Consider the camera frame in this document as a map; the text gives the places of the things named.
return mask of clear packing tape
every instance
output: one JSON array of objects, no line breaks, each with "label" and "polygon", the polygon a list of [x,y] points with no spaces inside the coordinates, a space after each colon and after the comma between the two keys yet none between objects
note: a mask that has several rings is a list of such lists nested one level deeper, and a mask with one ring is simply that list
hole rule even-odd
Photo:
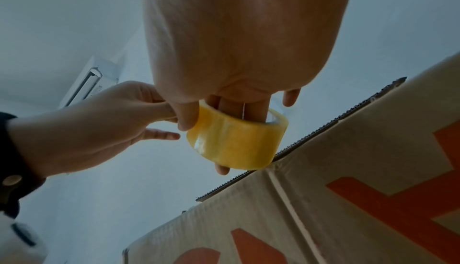
[{"label": "clear packing tape", "polygon": [[288,120],[270,109],[268,123],[248,122],[200,103],[197,124],[187,140],[201,156],[221,166],[257,170],[269,165],[278,150]]}]

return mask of sleeve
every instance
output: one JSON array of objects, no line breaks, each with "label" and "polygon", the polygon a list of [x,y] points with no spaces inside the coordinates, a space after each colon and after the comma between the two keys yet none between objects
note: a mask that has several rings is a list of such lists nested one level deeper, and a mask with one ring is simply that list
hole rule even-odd
[{"label": "sleeve", "polygon": [[0,211],[11,218],[19,213],[19,199],[45,182],[29,170],[8,136],[8,121],[14,118],[0,113]]}]

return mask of metal button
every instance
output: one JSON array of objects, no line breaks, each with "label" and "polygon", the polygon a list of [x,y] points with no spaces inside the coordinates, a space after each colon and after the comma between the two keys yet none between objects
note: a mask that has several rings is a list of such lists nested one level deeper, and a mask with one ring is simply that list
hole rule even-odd
[{"label": "metal button", "polygon": [[21,181],[22,179],[23,177],[20,175],[10,175],[7,178],[3,179],[2,184],[4,186],[12,186],[19,183],[19,181]]}]

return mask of white wall-mounted air conditioner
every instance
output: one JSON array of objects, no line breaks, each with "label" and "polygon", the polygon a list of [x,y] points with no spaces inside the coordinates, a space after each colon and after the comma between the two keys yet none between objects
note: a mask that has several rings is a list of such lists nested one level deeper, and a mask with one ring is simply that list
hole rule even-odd
[{"label": "white wall-mounted air conditioner", "polygon": [[78,103],[118,83],[119,67],[102,58],[91,57],[59,104],[59,108]]}]

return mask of wrist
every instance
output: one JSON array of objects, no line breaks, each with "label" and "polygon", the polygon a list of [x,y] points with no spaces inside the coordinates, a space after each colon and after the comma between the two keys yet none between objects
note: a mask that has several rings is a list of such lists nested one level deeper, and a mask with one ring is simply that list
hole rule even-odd
[{"label": "wrist", "polygon": [[30,171],[40,178],[54,175],[53,147],[34,122],[34,118],[16,118],[7,124],[8,135]]}]

